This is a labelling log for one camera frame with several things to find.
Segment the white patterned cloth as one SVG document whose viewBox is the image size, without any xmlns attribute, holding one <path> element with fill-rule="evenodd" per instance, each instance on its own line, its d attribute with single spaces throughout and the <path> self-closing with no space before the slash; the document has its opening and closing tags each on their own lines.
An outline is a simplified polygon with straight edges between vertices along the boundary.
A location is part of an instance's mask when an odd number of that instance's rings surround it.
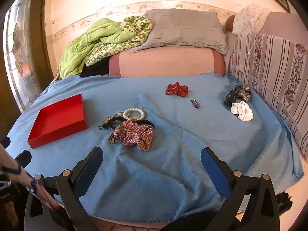
<svg viewBox="0 0 308 231">
<path fill-rule="evenodd" d="M 232 32 L 236 35 L 260 32 L 270 13 L 268 8 L 256 4 L 247 5 L 235 15 Z"/>
</svg>

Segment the red jewelry tray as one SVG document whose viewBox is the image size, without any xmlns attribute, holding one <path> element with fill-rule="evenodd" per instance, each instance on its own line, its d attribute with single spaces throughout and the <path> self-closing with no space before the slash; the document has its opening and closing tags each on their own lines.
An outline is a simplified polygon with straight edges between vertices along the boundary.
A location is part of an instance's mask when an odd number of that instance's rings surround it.
<svg viewBox="0 0 308 231">
<path fill-rule="evenodd" d="M 83 97 L 76 94 L 39 111 L 28 144 L 35 149 L 86 129 Z"/>
</svg>

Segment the blue bed blanket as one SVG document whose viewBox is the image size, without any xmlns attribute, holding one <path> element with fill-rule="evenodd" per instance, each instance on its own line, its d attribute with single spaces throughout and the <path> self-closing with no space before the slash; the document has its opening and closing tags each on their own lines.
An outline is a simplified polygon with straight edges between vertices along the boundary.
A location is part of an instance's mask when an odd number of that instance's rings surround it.
<svg viewBox="0 0 308 231">
<path fill-rule="evenodd" d="M 166 95 L 167 85 L 186 85 L 185 98 Z M 17 119 L 7 152 L 29 150 L 31 175 L 56 176 L 73 168 L 92 148 L 103 150 L 100 166 L 81 198 L 92 216 L 120 222 L 166 222 L 194 212 L 218 210 L 224 202 L 204 170 L 200 153 L 213 150 L 232 169 L 247 176 L 269 174 L 276 193 L 298 183 L 304 171 L 300 152 L 282 118 L 257 95 L 254 117 L 241 121 L 224 105 L 237 81 L 231 76 L 117 78 L 69 76 L 50 84 Z M 31 149 L 27 139 L 39 111 L 81 94 L 88 128 Z M 191 100 L 199 102 L 196 109 Z M 110 144 L 109 130 L 99 129 L 118 111 L 140 108 L 154 125 L 149 151 Z"/>
</svg>

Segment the black grey scrunchie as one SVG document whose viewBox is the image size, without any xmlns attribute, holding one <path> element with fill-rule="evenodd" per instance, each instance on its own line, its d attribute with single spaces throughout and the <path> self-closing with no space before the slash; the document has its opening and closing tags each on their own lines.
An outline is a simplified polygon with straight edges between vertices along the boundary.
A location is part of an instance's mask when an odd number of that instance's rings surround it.
<svg viewBox="0 0 308 231">
<path fill-rule="evenodd" d="M 249 102 L 252 99 L 252 92 L 248 85 L 235 85 L 227 94 L 224 104 L 231 107 L 237 101 Z"/>
</svg>

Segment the white patterned scrunchie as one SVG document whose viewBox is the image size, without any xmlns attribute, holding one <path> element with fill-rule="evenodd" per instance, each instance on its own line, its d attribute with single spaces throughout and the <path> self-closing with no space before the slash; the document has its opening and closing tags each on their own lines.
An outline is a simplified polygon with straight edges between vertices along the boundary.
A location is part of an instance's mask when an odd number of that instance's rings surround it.
<svg viewBox="0 0 308 231">
<path fill-rule="evenodd" d="M 251 121 L 254 117 L 253 111 L 244 101 L 232 103 L 230 112 L 234 115 L 237 115 L 238 119 L 241 121 Z"/>
</svg>

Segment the pink bolster cushion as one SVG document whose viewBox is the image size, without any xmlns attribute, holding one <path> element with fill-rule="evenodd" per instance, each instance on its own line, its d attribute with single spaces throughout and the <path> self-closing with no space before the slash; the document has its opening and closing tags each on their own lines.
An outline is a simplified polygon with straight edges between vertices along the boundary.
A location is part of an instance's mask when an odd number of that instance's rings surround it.
<svg viewBox="0 0 308 231">
<path fill-rule="evenodd" d="M 109 75 L 116 77 L 225 75 L 224 57 L 217 51 L 191 46 L 164 46 L 139 52 L 131 50 L 109 60 Z"/>
</svg>

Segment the small purple hair clip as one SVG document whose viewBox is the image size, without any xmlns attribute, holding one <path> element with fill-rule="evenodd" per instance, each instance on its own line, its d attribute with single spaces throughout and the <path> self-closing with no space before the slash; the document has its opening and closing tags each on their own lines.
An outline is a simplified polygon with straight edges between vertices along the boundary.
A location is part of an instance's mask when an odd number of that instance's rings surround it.
<svg viewBox="0 0 308 231">
<path fill-rule="evenodd" d="M 200 108 L 200 104 L 197 100 L 195 99 L 192 99 L 191 100 L 191 103 L 193 104 L 193 106 L 196 108 L 196 109 L 199 109 Z"/>
</svg>

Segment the stained glass door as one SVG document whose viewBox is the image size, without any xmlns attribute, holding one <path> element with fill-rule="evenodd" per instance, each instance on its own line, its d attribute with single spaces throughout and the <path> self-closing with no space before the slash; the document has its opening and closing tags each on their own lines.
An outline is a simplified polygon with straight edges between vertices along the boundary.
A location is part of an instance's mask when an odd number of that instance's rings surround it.
<svg viewBox="0 0 308 231">
<path fill-rule="evenodd" d="M 30 38 L 32 0 L 15 0 L 6 13 L 3 51 L 8 82 L 20 112 L 26 111 L 40 94 Z"/>
</svg>

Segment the green quilted comforter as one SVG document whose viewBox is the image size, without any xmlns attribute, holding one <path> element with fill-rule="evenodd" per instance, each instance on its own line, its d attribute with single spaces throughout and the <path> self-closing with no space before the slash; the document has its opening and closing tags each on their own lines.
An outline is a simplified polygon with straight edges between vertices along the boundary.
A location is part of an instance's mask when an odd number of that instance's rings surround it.
<svg viewBox="0 0 308 231">
<path fill-rule="evenodd" d="M 121 22 L 107 18 L 96 21 L 64 48 L 59 61 L 59 76 L 64 79 L 81 74 L 85 66 L 90 67 L 107 57 L 142 45 L 152 28 L 152 22 L 145 16 L 130 16 Z"/>
</svg>

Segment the red dotted scrunchie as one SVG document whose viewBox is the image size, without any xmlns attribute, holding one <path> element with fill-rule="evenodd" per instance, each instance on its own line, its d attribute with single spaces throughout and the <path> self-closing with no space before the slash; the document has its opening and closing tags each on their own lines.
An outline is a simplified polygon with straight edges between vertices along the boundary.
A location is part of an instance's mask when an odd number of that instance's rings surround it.
<svg viewBox="0 0 308 231">
<path fill-rule="evenodd" d="M 185 98 L 189 94 L 188 86 L 180 85 L 178 82 L 167 85 L 166 95 L 176 95 Z"/>
</svg>

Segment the striped floral sofa cover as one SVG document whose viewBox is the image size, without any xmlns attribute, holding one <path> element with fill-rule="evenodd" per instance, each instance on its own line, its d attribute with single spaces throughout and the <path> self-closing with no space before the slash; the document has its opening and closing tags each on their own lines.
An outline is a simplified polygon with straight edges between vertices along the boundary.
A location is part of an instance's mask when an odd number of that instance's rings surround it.
<svg viewBox="0 0 308 231">
<path fill-rule="evenodd" d="M 285 120 L 307 158 L 307 29 L 301 18 L 270 13 L 261 31 L 237 37 L 229 65 Z"/>
</svg>

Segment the grey pillow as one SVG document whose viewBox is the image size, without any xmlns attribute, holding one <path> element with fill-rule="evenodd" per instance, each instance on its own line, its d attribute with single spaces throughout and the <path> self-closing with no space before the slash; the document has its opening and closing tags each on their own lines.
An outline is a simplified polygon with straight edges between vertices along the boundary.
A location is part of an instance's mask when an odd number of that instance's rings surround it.
<svg viewBox="0 0 308 231">
<path fill-rule="evenodd" d="M 147 40 L 132 49 L 144 49 L 167 45 L 208 48 L 225 55 L 228 51 L 226 35 L 215 12 L 189 9 L 152 9 L 145 13 L 153 24 Z"/>
</svg>

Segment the black folded cloth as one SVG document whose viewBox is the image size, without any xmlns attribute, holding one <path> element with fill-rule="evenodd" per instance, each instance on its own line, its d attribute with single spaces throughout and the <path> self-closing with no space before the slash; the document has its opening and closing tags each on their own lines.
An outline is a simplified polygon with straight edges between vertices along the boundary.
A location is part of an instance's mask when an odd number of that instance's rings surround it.
<svg viewBox="0 0 308 231">
<path fill-rule="evenodd" d="M 109 73 L 109 60 L 110 57 L 104 58 L 99 62 L 86 66 L 84 65 L 82 72 L 79 74 L 81 78 L 91 77 L 91 76 L 103 76 Z"/>
</svg>

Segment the red plaid scrunchie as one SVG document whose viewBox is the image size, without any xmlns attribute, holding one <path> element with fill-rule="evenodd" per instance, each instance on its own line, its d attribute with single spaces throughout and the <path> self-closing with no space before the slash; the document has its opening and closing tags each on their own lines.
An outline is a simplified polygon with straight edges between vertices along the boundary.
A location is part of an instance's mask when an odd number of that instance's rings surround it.
<svg viewBox="0 0 308 231">
<path fill-rule="evenodd" d="M 142 151 L 149 151 L 153 140 L 154 127 L 148 124 L 137 124 L 125 121 L 117 126 L 109 137 L 110 144 L 121 142 L 124 146 L 136 146 Z"/>
</svg>

